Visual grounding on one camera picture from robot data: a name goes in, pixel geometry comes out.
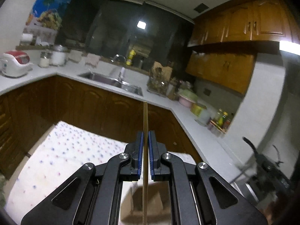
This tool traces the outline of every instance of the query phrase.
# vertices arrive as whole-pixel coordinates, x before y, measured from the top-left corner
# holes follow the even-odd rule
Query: sink basin
[[[137,94],[139,96],[143,96],[142,93],[142,89],[141,87],[137,87],[134,85],[131,85],[127,82],[119,82],[117,79],[99,74],[99,73],[93,73],[93,72],[87,72],[87,73],[82,73],[78,75],[79,77],[88,79],[88,80],[93,80],[93,81],[97,81],[100,83],[104,83],[110,86],[114,86],[120,89],[123,89],[124,91],[133,93],[133,94]]]

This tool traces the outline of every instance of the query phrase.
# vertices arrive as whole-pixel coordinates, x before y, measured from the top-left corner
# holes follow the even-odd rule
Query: faucet
[[[122,67],[118,76],[118,81],[119,83],[122,83],[123,79],[124,79],[124,73],[125,73],[125,68]]]
[[[124,57],[124,56],[122,56],[122,55],[119,55],[119,54],[117,54],[117,55],[115,55],[115,56],[113,57],[113,59],[111,60],[111,61],[112,61],[112,63],[114,63],[114,62],[115,62],[115,60],[116,60],[117,58],[119,58],[119,57],[121,57],[121,58],[124,58],[124,60],[125,60],[125,62],[126,62],[126,57]]]

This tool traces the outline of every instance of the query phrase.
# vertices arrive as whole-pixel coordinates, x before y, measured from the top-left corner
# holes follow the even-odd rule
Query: blue gripper pad
[[[143,144],[144,144],[144,133],[141,135],[141,141],[139,143],[139,158],[138,158],[138,168],[137,168],[137,175],[139,179],[141,178],[142,173],[142,160],[143,160]]]
[[[148,132],[148,145],[149,145],[149,163],[150,163],[150,174],[151,179],[154,178],[154,160],[153,160],[153,149],[152,149],[152,142],[151,142],[151,135],[150,131]]]

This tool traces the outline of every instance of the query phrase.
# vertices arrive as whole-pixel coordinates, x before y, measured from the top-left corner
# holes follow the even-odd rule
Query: wooden stick
[[[143,225],[147,225],[148,205],[148,104],[144,103],[144,149],[143,149]]]

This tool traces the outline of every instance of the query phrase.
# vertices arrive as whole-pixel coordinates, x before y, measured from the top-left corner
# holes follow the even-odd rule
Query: red and white appliance
[[[5,52],[0,59],[0,70],[8,77],[18,78],[28,73],[33,64],[29,56],[22,51]]]

